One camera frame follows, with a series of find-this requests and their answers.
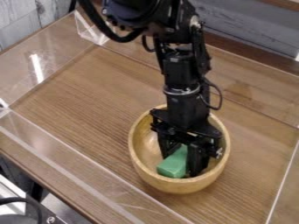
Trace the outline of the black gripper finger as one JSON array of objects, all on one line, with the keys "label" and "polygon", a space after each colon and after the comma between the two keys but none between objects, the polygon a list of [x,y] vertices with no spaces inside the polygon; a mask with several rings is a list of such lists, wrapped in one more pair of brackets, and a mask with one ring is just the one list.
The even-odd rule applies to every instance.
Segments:
[{"label": "black gripper finger", "polygon": [[158,133],[158,143],[163,158],[169,158],[186,143],[186,135],[179,132],[171,135],[170,133]]},{"label": "black gripper finger", "polygon": [[191,143],[187,148],[187,169],[191,177],[197,177],[207,168],[211,159],[210,143]]}]

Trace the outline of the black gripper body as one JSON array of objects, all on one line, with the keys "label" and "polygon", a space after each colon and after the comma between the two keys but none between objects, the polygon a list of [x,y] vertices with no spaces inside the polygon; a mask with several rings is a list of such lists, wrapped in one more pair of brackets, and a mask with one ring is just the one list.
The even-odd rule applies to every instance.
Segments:
[{"label": "black gripper body", "polygon": [[185,145],[194,142],[211,144],[210,157],[217,158],[221,150],[223,134],[211,122],[210,91],[203,90],[191,94],[177,94],[165,91],[167,105],[165,108],[150,110],[153,116],[151,130],[174,135],[182,132],[186,135]]}]

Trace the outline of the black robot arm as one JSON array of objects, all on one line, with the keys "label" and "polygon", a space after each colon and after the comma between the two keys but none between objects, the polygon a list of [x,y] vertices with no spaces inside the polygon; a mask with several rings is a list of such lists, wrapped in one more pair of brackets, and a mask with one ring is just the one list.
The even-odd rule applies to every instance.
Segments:
[{"label": "black robot arm", "polygon": [[165,77],[165,108],[150,110],[163,158],[187,147],[186,174],[198,176],[219,155],[222,132],[211,125],[211,89],[206,78],[211,56],[205,43],[205,23],[189,0],[79,0],[90,20],[118,43],[153,38],[145,49],[157,55]]}]

